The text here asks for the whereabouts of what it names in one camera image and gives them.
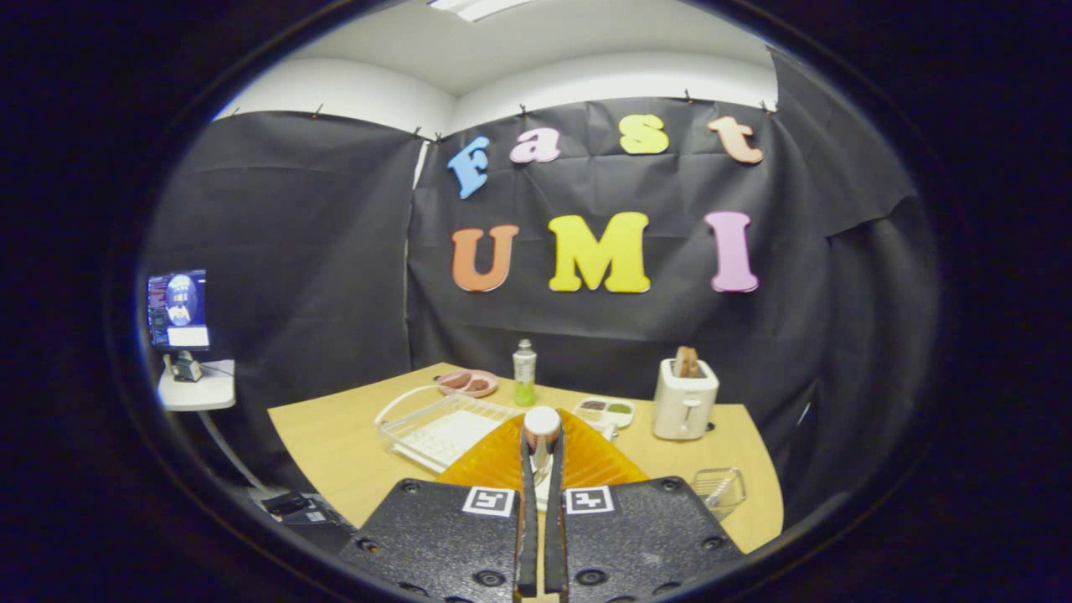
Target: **peach letter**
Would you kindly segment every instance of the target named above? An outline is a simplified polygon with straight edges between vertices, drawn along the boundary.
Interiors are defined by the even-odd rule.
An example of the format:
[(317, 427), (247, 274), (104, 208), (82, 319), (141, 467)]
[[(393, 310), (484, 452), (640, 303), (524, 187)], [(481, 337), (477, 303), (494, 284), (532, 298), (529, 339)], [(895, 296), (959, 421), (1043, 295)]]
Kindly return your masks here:
[(554, 278), (548, 284), (554, 291), (577, 291), (581, 279), (574, 271), (576, 264), (590, 290), (599, 286), (607, 266), (607, 291), (643, 293), (652, 281), (644, 276), (643, 232), (647, 216), (637, 211), (614, 215), (607, 223), (602, 239), (596, 241), (580, 216), (560, 216), (547, 227), (556, 236)]
[(723, 148), (733, 159), (741, 163), (759, 163), (763, 160), (763, 151), (749, 147), (744, 139), (745, 135), (751, 136), (751, 128), (738, 123), (736, 119), (728, 115), (708, 123), (708, 128), (718, 132)]
[(715, 232), (718, 246), (718, 274), (711, 279), (715, 291), (747, 293), (759, 286), (759, 279), (748, 266), (748, 245), (744, 229), (751, 222), (739, 211), (712, 211), (703, 217)]
[(483, 237), (483, 231), (465, 229), (450, 237), (455, 241), (455, 282), (465, 291), (491, 291), (503, 284), (510, 273), (510, 250), (518, 227), (504, 224), (491, 229), (488, 234), (495, 240), (495, 249), (491, 256), (491, 269), (483, 275), (476, 271), (476, 241)]
[(562, 153), (559, 150), (559, 131), (554, 128), (537, 128), (530, 130), (518, 136), (518, 142), (522, 143), (510, 151), (510, 161), (513, 163), (528, 163), (539, 161), (546, 163), (554, 161)]

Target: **white toaster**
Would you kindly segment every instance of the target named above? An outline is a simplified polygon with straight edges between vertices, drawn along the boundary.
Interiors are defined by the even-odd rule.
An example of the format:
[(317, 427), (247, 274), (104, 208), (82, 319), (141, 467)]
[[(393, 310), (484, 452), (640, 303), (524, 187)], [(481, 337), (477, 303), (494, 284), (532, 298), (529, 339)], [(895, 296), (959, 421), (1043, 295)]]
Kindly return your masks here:
[(659, 363), (652, 431), (665, 440), (695, 440), (708, 430), (718, 378), (703, 361), (696, 362), (700, 377), (674, 377), (674, 364), (672, 358)]

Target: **letter m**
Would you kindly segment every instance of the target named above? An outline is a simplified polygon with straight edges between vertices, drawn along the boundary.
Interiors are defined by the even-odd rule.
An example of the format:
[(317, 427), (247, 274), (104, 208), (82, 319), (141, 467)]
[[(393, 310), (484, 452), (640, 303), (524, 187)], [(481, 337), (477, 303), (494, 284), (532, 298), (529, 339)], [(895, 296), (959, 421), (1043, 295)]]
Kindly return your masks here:
[(555, 234), (554, 278), (548, 284), (554, 291), (577, 291), (581, 279), (577, 278), (575, 266), (584, 277), (584, 284), (595, 290), (607, 278), (607, 291), (614, 293), (643, 293), (652, 281), (644, 276), (643, 232), (647, 216), (637, 211), (616, 214), (607, 224), (600, 240), (589, 230), (580, 216), (561, 216), (548, 223)]

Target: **white wall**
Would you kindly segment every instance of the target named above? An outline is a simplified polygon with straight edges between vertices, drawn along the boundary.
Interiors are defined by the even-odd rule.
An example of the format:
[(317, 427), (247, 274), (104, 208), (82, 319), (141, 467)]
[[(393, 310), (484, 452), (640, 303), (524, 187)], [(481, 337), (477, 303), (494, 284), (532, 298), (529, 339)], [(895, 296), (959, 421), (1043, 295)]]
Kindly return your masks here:
[(419, 79), (343, 59), (284, 61), (225, 106), (235, 113), (302, 111), (381, 123), (434, 138), (530, 111), (590, 100), (681, 98), (774, 107), (770, 69), (723, 57), (681, 53), (620, 53), (563, 61), (510, 75), (460, 99)]
[(434, 137), (450, 124), (456, 99), (419, 79), (354, 61), (283, 61), (248, 86), (215, 116), (257, 111), (308, 111), (372, 121)]
[(542, 67), (478, 88), (458, 100), (450, 132), (528, 111), (602, 99), (682, 98), (774, 107), (771, 69), (721, 57), (681, 53), (620, 53)]

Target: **white dish rack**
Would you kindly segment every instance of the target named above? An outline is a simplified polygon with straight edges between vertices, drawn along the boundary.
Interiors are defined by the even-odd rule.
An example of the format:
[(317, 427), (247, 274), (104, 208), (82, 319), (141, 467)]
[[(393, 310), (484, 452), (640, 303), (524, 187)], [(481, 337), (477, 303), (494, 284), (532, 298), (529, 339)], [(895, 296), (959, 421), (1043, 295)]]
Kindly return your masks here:
[(447, 467), (485, 436), (522, 413), (509, 407), (453, 393), (401, 418), (381, 422), (394, 405), (414, 392), (417, 389), (403, 394), (384, 407), (375, 418), (376, 429), (390, 450), (435, 473), (446, 471)]

